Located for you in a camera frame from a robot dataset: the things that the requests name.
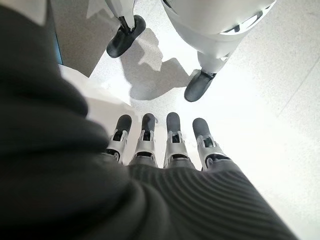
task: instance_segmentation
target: dark gray cloth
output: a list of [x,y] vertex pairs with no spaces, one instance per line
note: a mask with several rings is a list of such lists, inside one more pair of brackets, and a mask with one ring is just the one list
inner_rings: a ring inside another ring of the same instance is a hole
[[234,163],[124,167],[59,73],[53,36],[0,7],[0,238],[296,239]]

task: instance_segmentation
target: robot leg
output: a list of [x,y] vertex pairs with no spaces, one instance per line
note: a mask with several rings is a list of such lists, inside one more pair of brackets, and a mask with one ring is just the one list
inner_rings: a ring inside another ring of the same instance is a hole
[[155,124],[156,119],[151,113],[143,116],[141,134],[138,138],[135,153],[129,165],[144,164],[158,167],[155,154]]
[[203,171],[211,170],[215,167],[215,164],[219,162],[228,161],[231,162],[232,165],[235,165],[232,160],[224,154],[219,144],[214,141],[208,124],[204,119],[195,119],[192,126]]
[[113,155],[119,164],[123,163],[123,153],[131,128],[132,119],[129,115],[122,115],[115,127],[110,143],[105,153]]
[[183,140],[180,118],[175,112],[166,117],[167,141],[163,168],[191,168],[195,166],[188,157],[185,141]]
[[201,71],[184,97],[199,100],[241,40],[260,22],[275,0],[161,0],[180,37],[198,51]]
[[146,29],[146,22],[141,16],[133,14],[135,0],[105,0],[105,2],[121,24],[116,35],[106,47],[106,52],[110,57],[118,58]]

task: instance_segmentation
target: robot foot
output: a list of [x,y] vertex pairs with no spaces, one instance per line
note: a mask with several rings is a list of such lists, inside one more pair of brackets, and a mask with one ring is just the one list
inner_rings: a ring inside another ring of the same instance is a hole
[[203,171],[210,169],[216,162],[231,161],[221,150],[219,144],[214,141],[204,119],[195,119],[192,126]]
[[116,124],[110,143],[105,152],[114,155],[118,163],[122,164],[122,157],[127,145],[132,119],[129,115],[122,115]]
[[146,164],[158,167],[155,154],[155,124],[156,118],[151,113],[143,116],[141,133],[130,165]]
[[184,92],[184,98],[188,102],[198,101],[207,91],[216,73],[208,74],[199,71],[190,81]]
[[185,141],[183,140],[180,118],[175,112],[171,112],[166,117],[167,141],[163,168],[191,168],[195,166],[188,157]]
[[121,26],[113,39],[106,47],[106,52],[111,58],[118,58],[124,54],[132,45],[134,40],[146,29],[145,20],[139,16],[134,15],[135,28],[132,31],[127,31]]

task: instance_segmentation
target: white robot leg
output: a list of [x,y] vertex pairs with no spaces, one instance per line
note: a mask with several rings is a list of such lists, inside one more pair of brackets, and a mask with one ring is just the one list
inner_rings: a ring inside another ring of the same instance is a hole
[[113,15],[119,19],[120,28],[106,47],[112,58],[118,58],[132,45],[134,40],[146,29],[145,20],[134,15],[136,0],[105,0]]
[[201,71],[185,90],[187,101],[202,97],[241,40],[275,0],[161,0],[177,33],[198,51]]

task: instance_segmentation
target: floor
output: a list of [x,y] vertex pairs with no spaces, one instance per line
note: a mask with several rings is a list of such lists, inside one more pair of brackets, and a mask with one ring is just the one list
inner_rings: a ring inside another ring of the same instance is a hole
[[[105,52],[118,23],[104,0],[52,0],[52,7],[65,65],[140,113],[153,113],[163,129],[167,114],[177,112],[198,169],[192,121],[206,119],[297,236],[320,238],[320,1],[279,0],[194,103],[184,90],[200,67],[197,53],[159,0],[137,1],[134,13],[147,29],[116,59]],[[158,136],[164,144],[165,135]]]

